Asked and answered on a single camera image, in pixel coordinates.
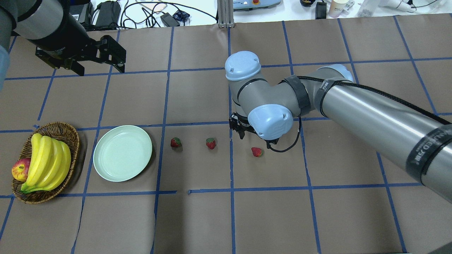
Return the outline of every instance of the brown basket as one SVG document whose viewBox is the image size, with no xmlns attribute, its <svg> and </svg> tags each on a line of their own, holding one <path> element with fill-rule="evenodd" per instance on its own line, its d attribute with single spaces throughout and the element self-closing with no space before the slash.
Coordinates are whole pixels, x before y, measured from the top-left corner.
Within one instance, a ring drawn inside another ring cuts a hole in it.
<svg viewBox="0 0 452 254">
<path fill-rule="evenodd" d="M 11 181 L 11 187 L 13 189 L 14 195 L 17 199 L 27 204 L 39 204 L 46 202 L 63 191 L 63 189 L 68 185 L 74 173 L 75 162 L 80 147 L 79 134 L 73 126 L 65 122 L 48 123 L 44 126 L 39 127 L 33 132 L 33 134 L 37 132 L 39 132 L 41 135 L 49 136 L 56 140 L 63 141 L 67 144 L 69 150 L 71 151 L 71 167 L 69 168 L 69 173 L 67 174 L 64 181 L 51 191 L 36 191 L 24 194 L 20 191 L 20 186 L 23 182 L 20 182 L 13 178 Z M 31 158 L 31 137 L 33 136 L 33 134 L 31 134 L 25 142 L 22 151 L 20 152 L 19 160 L 23 158 Z"/>
</svg>

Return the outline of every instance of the round plate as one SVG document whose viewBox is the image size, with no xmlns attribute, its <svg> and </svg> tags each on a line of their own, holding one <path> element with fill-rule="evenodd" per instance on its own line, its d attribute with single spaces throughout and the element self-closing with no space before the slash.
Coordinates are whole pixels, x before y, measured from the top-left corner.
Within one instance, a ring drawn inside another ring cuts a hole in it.
<svg viewBox="0 0 452 254">
<path fill-rule="evenodd" d="M 93 163 L 105 180 L 122 182 L 138 175 L 152 153 L 149 135 L 134 125 L 123 125 L 107 132 L 94 149 Z"/>
</svg>

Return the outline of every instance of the blue device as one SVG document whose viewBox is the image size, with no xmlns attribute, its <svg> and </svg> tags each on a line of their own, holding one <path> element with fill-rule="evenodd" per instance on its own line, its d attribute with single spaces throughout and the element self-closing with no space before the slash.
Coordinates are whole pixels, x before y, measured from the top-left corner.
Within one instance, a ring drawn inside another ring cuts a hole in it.
<svg viewBox="0 0 452 254">
<path fill-rule="evenodd" d="M 281 0 L 233 0 L 234 10 L 253 10 L 277 6 Z"/>
</svg>

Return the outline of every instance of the banana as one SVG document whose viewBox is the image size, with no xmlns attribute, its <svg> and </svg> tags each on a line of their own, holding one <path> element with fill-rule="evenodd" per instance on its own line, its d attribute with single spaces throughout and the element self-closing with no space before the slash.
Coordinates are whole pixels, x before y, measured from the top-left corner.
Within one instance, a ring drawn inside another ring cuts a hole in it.
<svg viewBox="0 0 452 254">
<path fill-rule="evenodd" d="M 42 138 L 42 135 L 39 134 L 39 133 L 35 133 L 35 134 L 33 134 L 33 136 L 31 136 L 31 161 L 30 161 L 30 167 L 36 161 L 36 157 L 38 155 L 38 150 L 39 150 L 39 141 L 41 140 L 41 138 Z"/>
<path fill-rule="evenodd" d="M 22 184 L 21 187 L 22 191 L 25 191 L 28 188 L 33 187 L 40 180 L 41 175 L 48 168 L 47 164 L 50 161 L 49 158 L 51 157 L 50 156 L 51 153 L 52 153 L 52 138 L 49 136 L 43 136 L 39 141 L 39 149 L 35 161 L 33 164 L 30 164 L 27 181 L 25 181 L 25 183 Z"/>
<path fill-rule="evenodd" d="M 71 167 L 71 151 L 69 150 L 69 147 L 66 145 L 66 143 L 61 141 L 58 142 L 60 143 L 63 150 L 63 158 L 59 170 L 55 172 L 56 173 L 55 177 L 48 185 L 39 188 L 32 188 L 28 192 L 40 190 L 51 191 L 58 187 L 66 178 L 67 173 L 69 172 L 69 168 Z"/>
<path fill-rule="evenodd" d="M 39 180 L 36 184 L 36 187 L 38 188 L 42 188 L 51 183 L 55 176 L 58 174 L 58 170 L 60 170 L 61 168 L 63 148 L 60 145 L 59 141 L 56 139 L 52 139 L 52 147 L 53 154 L 51 157 L 51 163 L 49 164 L 50 168 L 48 169 L 47 174 L 41 176 L 41 180 Z"/>
</svg>

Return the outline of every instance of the apple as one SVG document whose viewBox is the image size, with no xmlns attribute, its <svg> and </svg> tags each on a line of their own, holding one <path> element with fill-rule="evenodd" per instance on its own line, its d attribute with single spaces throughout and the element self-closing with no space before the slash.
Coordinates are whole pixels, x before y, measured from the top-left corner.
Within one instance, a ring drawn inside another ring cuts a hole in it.
<svg viewBox="0 0 452 254">
<path fill-rule="evenodd" d="M 28 169 L 30 168 L 30 158 L 20 159 L 14 164 L 11 172 L 13 173 L 13 177 L 21 182 L 25 182 L 28 177 Z"/>
</svg>

